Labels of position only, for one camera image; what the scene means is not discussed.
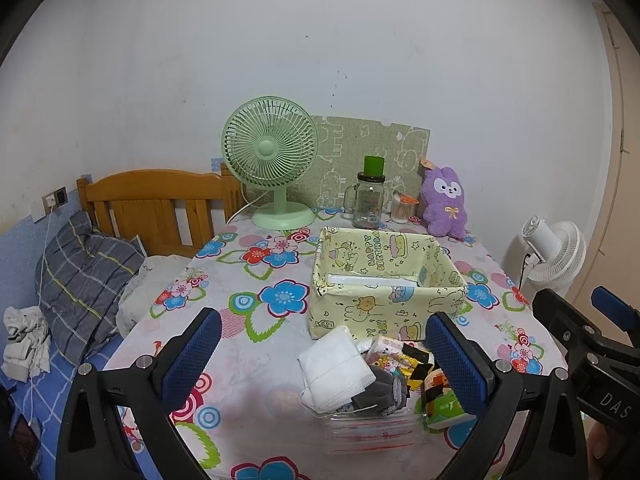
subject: stuffed animal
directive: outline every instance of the stuffed animal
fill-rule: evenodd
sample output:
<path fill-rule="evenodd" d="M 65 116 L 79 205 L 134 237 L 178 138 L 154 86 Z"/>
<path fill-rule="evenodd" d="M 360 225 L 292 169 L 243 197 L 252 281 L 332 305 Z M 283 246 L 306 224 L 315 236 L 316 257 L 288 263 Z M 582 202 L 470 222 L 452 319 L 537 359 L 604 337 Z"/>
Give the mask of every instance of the stuffed animal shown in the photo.
<path fill-rule="evenodd" d="M 451 168 L 427 170 L 420 195 L 426 208 L 422 217 L 432 236 L 462 240 L 466 236 L 465 191 Z"/>

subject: desk fan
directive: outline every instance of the desk fan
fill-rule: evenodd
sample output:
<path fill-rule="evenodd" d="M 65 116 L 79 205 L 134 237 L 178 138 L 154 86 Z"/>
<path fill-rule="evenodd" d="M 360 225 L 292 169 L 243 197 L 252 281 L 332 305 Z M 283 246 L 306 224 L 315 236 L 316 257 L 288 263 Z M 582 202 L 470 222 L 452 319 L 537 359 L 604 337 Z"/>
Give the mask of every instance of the desk fan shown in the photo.
<path fill-rule="evenodd" d="M 535 290 L 558 291 L 571 285 L 587 251 L 576 224 L 563 221 L 548 226 L 540 215 L 533 215 L 522 227 L 522 239 L 534 253 L 527 262 L 524 280 L 528 278 Z"/>
<path fill-rule="evenodd" d="M 222 153 L 238 180 L 273 191 L 273 202 L 260 206 L 252 220 L 258 227 L 283 231 L 311 224 L 306 205 L 287 201 L 287 186 L 309 170 L 318 152 L 318 132 L 309 114 L 281 97 L 259 97 L 231 114 L 222 134 Z"/>

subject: green patterned board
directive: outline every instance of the green patterned board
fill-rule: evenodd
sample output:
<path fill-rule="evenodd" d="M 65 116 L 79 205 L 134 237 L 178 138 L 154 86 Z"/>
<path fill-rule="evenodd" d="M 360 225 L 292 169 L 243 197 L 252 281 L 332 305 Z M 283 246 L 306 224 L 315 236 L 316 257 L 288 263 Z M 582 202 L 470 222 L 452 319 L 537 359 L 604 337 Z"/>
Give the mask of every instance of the green patterned board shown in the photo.
<path fill-rule="evenodd" d="M 347 117 L 313 117 L 318 128 L 318 156 L 308 173 L 289 187 L 288 199 L 318 206 L 341 208 L 347 186 L 356 183 L 365 155 L 385 158 L 385 211 L 391 209 L 395 190 L 418 197 L 422 174 L 420 158 L 426 156 L 430 132 L 424 128 Z M 260 190 L 249 189 L 252 200 Z"/>

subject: glass jar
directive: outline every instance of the glass jar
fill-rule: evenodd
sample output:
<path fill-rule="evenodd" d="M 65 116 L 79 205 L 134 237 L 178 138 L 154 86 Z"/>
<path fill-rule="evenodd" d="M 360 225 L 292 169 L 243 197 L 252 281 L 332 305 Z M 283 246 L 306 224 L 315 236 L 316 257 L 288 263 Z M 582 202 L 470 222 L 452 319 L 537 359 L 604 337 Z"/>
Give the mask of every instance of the glass jar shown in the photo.
<path fill-rule="evenodd" d="M 358 173 L 358 183 L 344 191 L 344 210 L 353 212 L 351 223 L 358 229 L 377 229 L 382 219 L 385 177 Z"/>

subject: green cap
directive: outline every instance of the green cap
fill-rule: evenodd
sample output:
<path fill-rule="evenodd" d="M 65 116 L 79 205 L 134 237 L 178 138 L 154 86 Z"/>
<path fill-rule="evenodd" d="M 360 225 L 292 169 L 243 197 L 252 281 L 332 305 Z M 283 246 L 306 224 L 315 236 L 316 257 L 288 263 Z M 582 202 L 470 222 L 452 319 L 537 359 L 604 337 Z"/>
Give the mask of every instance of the green cap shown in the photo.
<path fill-rule="evenodd" d="M 364 174 L 366 176 L 385 176 L 385 158 L 383 156 L 364 156 Z"/>

